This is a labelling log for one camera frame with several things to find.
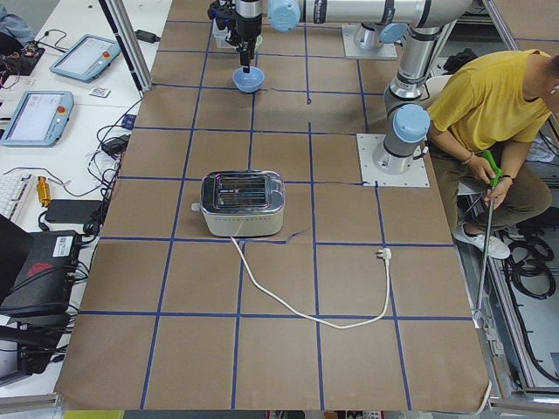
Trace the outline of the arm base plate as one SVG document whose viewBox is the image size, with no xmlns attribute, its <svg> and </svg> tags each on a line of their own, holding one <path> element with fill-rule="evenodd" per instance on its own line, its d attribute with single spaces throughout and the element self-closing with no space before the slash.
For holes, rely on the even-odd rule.
<svg viewBox="0 0 559 419">
<path fill-rule="evenodd" d="M 384 147 L 384 134 L 357 134 L 362 184 L 370 187 L 429 188 L 424 149 L 416 145 L 412 155 L 395 157 Z"/>
<path fill-rule="evenodd" d="M 395 43 L 401 35 L 401 24 L 344 24 L 342 40 L 346 58 L 396 60 Z"/>
</svg>

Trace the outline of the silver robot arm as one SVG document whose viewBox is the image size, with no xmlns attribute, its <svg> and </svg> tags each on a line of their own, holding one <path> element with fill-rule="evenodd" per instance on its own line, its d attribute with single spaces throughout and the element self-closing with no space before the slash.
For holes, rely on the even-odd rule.
<svg viewBox="0 0 559 419">
<path fill-rule="evenodd" d="M 355 45 L 365 51 L 374 51 L 400 40 L 407 31 L 408 24 L 361 23 L 354 35 Z"/>
<path fill-rule="evenodd" d="M 253 66 L 262 24 L 291 32 L 298 24 L 339 24 L 345 58 L 394 62 L 384 90 L 387 116 L 419 100 L 424 84 L 468 1 L 215 1 L 208 18 L 223 41 L 239 55 L 234 79 L 260 85 Z"/>
</svg>

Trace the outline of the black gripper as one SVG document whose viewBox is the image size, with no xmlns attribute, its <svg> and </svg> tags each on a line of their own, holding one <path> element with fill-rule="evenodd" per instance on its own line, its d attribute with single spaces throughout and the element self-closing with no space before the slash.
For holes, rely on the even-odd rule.
<svg viewBox="0 0 559 419">
<path fill-rule="evenodd" d="M 234 13 L 224 20 L 228 34 L 225 41 L 238 48 L 240 64 L 243 73 L 250 72 L 250 61 L 254 59 L 257 37 L 261 33 L 262 18 L 241 17 Z"/>
</svg>

